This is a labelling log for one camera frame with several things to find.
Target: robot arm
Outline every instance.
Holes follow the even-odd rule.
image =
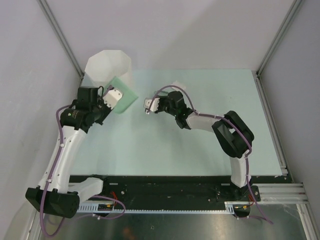
[[[29,187],[25,194],[25,197],[38,211],[47,181],[50,184],[45,198],[44,213],[46,214],[72,218],[80,203],[102,192],[104,182],[97,177],[89,177],[69,187],[70,172],[75,156],[90,127],[94,123],[102,125],[117,102],[123,97],[123,94],[116,88],[109,89],[105,95],[101,94],[101,96],[98,95],[98,90],[97,87],[80,87],[77,99],[73,100],[60,116],[63,143],[61,144],[59,135],[38,187]],[[56,156],[58,156],[57,164],[51,179],[48,179]]]
[[[223,151],[230,157],[231,164],[231,182],[238,188],[246,186],[246,160],[245,154],[248,146],[236,132],[231,132],[232,127],[220,118],[205,116],[205,114],[196,114],[187,107],[184,97],[180,91],[169,92],[166,96],[157,97],[152,106],[152,99],[144,101],[145,112],[149,110],[154,113],[166,112],[175,117],[177,125],[181,129],[200,129],[215,133]],[[252,145],[254,135],[242,121],[238,114],[229,111],[224,118],[234,124]]]

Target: white wall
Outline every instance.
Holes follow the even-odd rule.
[[[58,135],[55,110],[80,83],[35,0],[0,7],[0,239],[36,187]]]
[[[320,1],[307,0],[262,74],[289,168],[320,225]]]
[[[138,69],[257,70],[293,0],[48,0],[84,70],[104,49]]]

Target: light green tabletop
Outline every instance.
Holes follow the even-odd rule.
[[[214,133],[180,129],[174,117],[164,112],[145,114],[144,99],[175,81],[186,86],[198,111],[223,115],[234,110],[244,120],[255,136],[251,175],[282,174],[250,70],[136,70],[133,80],[138,100],[122,114],[111,113],[103,126],[90,128],[72,175],[230,175],[229,157]]]

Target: white table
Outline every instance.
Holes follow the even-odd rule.
[[[249,157],[251,175],[282,174],[250,70],[136,70],[133,79],[138,100],[126,112],[110,114],[103,126],[90,128],[72,175],[230,175],[229,157],[214,133],[180,129],[174,117],[164,112],[145,114],[144,99],[174,81],[187,87],[198,111],[223,115],[234,110],[244,120],[255,137]]]

